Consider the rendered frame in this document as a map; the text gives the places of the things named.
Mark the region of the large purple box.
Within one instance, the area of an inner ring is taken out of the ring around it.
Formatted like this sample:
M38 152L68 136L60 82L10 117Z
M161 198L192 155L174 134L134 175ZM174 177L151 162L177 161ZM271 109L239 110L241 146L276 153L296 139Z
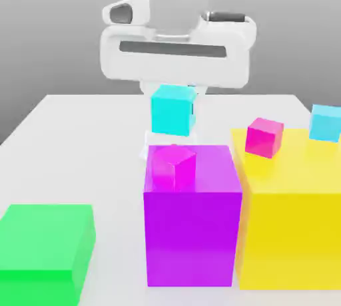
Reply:
M196 152L195 181L181 192L153 186L149 146L143 190L147 284L230 287L242 188L226 145L187 145Z

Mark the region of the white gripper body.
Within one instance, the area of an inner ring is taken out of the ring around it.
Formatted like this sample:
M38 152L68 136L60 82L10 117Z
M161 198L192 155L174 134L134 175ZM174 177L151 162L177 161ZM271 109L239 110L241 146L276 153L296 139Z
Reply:
M109 79L242 88L249 79L256 23L205 21L186 37L111 25L101 35L101 70Z

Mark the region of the large green box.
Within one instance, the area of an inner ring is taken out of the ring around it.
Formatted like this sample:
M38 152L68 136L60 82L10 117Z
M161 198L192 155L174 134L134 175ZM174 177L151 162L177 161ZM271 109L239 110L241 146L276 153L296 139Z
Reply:
M12 204L0 219L0 306L78 306L96 241L88 204Z

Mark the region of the large yellow box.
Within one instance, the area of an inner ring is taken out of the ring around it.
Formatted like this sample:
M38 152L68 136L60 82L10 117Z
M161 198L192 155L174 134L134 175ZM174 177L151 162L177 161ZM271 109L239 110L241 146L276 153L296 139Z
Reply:
M341 290L341 142L287 128L276 155L245 151L232 130L242 185L235 270L243 290Z

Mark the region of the small pink cube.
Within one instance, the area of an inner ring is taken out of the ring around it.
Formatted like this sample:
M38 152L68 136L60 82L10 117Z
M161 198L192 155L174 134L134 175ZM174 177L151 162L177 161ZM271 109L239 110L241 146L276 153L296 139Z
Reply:
M280 149L284 124L265 118L256 118L247 129L245 151L272 158Z

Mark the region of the small cyan cube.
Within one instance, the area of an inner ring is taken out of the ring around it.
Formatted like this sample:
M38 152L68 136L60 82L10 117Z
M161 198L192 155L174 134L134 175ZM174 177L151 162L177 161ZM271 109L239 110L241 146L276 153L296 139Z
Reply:
M191 86L162 84L151 96L151 129L154 133L189 136L195 124Z

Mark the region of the small magenta cube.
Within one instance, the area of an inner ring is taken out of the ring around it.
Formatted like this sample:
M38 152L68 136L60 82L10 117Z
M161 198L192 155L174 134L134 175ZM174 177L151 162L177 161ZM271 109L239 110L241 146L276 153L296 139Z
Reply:
M162 192L181 192L195 181L196 152L176 144L155 150L151 160L153 186Z

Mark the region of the small light blue cube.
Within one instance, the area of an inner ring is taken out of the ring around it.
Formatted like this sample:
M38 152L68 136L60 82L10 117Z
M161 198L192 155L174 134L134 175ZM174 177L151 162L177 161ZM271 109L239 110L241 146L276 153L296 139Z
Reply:
M312 105L309 139L339 141L341 136L341 106Z

